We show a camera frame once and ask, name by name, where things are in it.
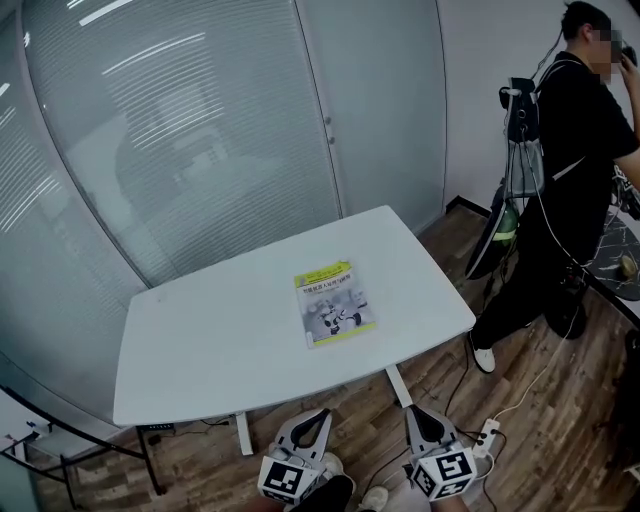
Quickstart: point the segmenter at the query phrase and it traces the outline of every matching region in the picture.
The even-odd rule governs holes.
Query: person's foot
[[[374,512],[380,512],[389,501],[389,491],[384,487],[376,486],[367,491],[362,497],[360,505],[358,505],[358,511],[373,510]]]
[[[353,491],[351,492],[351,494],[356,492],[355,480],[349,475],[345,475],[344,466],[337,455],[334,455],[330,452],[325,452],[324,456],[322,457],[322,462],[325,466],[325,470],[322,476],[324,476],[327,480],[331,480],[334,476],[346,476],[349,480],[351,480],[351,484],[353,485]]]
[[[483,373],[493,373],[493,370],[496,369],[496,359],[495,357],[493,357],[493,350],[477,349],[473,345],[473,338],[471,337],[471,333],[469,333],[467,339],[469,340],[469,345],[471,345],[473,360],[476,362],[476,366]]]

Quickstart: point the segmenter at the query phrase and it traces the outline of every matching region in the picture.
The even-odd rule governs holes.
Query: white table
[[[377,327],[309,349],[294,276],[352,263]],[[146,291],[131,301],[114,421],[144,425],[245,411],[386,370],[471,329],[475,316],[398,216],[385,206],[321,226]]]

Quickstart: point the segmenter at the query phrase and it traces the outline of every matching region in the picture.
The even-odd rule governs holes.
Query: book
[[[376,326],[367,297],[348,261],[295,277],[309,348]]]

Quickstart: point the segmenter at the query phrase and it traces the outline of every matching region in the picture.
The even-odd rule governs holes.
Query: table leg
[[[385,368],[387,375],[389,376],[389,380],[391,381],[391,385],[393,386],[393,390],[396,392],[396,396],[400,401],[400,405],[404,409],[405,407],[409,407],[413,404],[413,400],[411,399],[411,395],[409,394],[409,390],[402,380],[402,376],[398,371],[398,367],[393,364],[391,366],[387,366]]]
[[[236,414],[236,426],[238,427],[238,439],[240,440],[240,450],[242,451],[242,455],[253,455],[251,434],[249,433],[249,424],[247,423],[246,413],[241,412]]]

